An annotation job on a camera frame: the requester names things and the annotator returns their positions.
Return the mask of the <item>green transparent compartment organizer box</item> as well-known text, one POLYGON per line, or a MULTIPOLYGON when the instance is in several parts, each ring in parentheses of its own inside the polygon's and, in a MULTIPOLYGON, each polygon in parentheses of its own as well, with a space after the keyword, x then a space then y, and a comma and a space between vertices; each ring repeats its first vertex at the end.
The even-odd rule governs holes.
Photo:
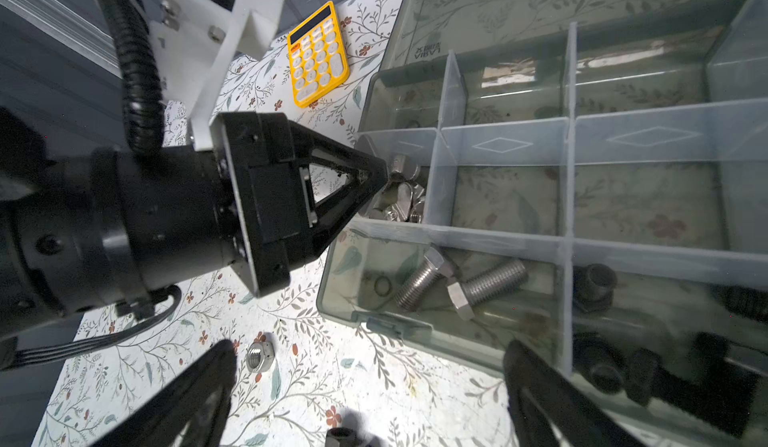
POLYGON ((589 392, 573 270, 767 293, 767 0, 404 0, 359 141, 420 163, 424 219, 356 219, 324 317, 501 381, 519 340, 646 444, 743 446, 589 392), (402 310, 430 245, 458 269, 402 310), (511 259, 528 280, 461 320, 447 285, 511 259))

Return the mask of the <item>silver hex bolt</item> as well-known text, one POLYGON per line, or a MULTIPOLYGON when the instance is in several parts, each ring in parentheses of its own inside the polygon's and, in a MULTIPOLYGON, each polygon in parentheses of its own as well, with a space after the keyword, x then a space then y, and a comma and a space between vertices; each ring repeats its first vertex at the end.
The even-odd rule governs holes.
POLYGON ((444 279, 454 276, 456 263, 439 247, 430 245, 416 270, 409 275, 398 291, 395 302, 405 311, 412 312, 427 290, 444 279))
POLYGON ((528 270, 519 259, 511 259, 465 281, 447 285, 448 296, 459 318, 469 321, 473 308, 520 287, 529 278, 528 270))

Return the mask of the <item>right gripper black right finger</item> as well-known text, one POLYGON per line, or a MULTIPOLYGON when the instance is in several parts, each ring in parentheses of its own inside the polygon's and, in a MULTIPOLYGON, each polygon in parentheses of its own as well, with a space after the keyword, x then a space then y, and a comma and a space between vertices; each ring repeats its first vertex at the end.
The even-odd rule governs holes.
POLYGON ((521 446, 557 446, 555 431, 571 446, 641 444, 524 343, 509 343, 503 373, 521 446))

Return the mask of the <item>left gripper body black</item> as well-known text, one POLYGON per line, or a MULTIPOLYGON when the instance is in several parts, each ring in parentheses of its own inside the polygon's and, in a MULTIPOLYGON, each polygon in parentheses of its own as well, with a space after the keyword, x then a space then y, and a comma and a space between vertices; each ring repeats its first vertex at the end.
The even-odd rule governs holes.
POLYGON ((159 292, 231 264, 237 222, 217 159, 190 147, 54 160, 1 113, 1 335, 97 307, 149 317, 159 292))

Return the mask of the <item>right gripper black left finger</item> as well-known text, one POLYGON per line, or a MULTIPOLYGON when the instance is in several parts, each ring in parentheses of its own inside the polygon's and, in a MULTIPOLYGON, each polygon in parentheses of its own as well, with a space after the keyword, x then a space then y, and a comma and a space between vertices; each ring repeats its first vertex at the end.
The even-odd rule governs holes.
POLYGON ((213 345, 97 446, 218 446, 226 427, 237 356, 233 343, 213 345))

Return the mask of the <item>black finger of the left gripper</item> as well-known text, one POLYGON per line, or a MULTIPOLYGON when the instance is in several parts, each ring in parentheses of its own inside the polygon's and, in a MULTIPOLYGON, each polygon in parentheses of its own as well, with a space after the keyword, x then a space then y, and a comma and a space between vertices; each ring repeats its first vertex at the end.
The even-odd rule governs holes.
POLYGON ((383 159, 281 113, 221 113, 211 135, 239 221, 232 269, 255 297, 288 287, 388 181, 383 159))

